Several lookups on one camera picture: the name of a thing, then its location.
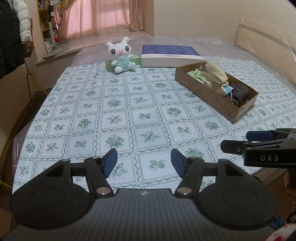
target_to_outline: white puffer jacket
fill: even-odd
[[[14,10],[20,23],[20,39],[22,44],[33,41],[31,34],[31,15],[24,0],[8,0],[10,7]]]

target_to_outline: bed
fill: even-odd
[[[77,54],[46,98],[24,140],[18,141],[13,192],[62,158],[83,162],[118,151],[107,179],[118,188],[171,188],[180,178],[170,162],[177,148],[206,162],[227,158],[264,182],[283,169],[246,167],[238,155],[222,153],[224,139],[245,140],[247,131],[293,127],[295,86],[272,66],[231,43],[218,39],[139,38],[143,44],[192,46],[207,61],[259,92],[252,109],[231,124],[220,113],[174,80],[174,68],[140,68],[116,74],[105,69],[107,48],[91,46]],[[84,177],[73,182],[87,190]],[[201,189],[215,182],[204,177]]]

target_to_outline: bookshelf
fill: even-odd
[[[39,25],[43,35],[43,39],[50,39],[50,32],[48,26],[48,13],[47,13],[47,3],[49,0],[36,0],[37,9],[38,9],[38,16],[39,16]],[[57,31],[56,23],[52,18],[52,29]]]

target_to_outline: green box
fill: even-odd
[[[114,71],[114,69],[115,69],[115,66],[112,66],[111,65],[112,61],[113,60],[107,60],[106,61],[106,70],[108,70],[108,72]],[[134,54],[133,55],[133,58],[131,59],[131,62],[136,63],[136,65],[141,65],[141,57],[139,57],[136,54]]]

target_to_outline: bunny face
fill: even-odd
[[[131,53],[131,47],[127,44],[128,41],[129,38],[124,37],[121,43],[112,44],[111,42],[107,42],[106,46],[108,47],[108,55],[114,59],[128,57]]]

